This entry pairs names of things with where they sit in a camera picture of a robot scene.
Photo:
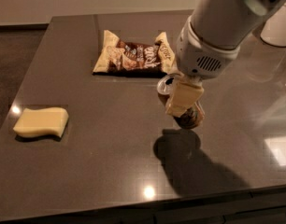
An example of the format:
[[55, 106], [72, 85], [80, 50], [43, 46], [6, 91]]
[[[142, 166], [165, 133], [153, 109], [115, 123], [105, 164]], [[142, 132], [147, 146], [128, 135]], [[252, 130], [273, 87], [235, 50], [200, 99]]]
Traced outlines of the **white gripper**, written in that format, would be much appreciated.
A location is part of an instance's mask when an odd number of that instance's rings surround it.
[[[189, 17], [179, 34], [176, 45], [178, 70], [190, 77], [210, 79], [218, 77], [236, 59], [240, 47], [220, 49], [203, 42], [193, 30]], [[165, 105], [165, 112], [180, 118], [204, 93], [201, 82], [177, 77]]]

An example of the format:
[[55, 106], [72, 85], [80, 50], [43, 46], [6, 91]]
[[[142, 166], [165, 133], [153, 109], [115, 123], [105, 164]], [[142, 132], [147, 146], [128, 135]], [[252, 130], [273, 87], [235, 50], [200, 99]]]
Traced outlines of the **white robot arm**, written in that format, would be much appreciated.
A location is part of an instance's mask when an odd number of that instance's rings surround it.
[[219, 76], [236, 59], [249, 33], [286, 0], [201, 0], [186, 20], [176, 45], [180, 76], [172, 83], [166, 113], [181, 117], [200, 99], [202, 81]]

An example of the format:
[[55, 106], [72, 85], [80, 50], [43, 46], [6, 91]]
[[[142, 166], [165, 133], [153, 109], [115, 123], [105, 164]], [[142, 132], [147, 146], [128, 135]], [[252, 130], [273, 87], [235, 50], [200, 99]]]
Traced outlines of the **white cylindrical robot base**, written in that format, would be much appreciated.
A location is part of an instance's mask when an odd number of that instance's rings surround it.
[[266, 21], [262, 40], [275, 47], [286, 47], [286, 3]]

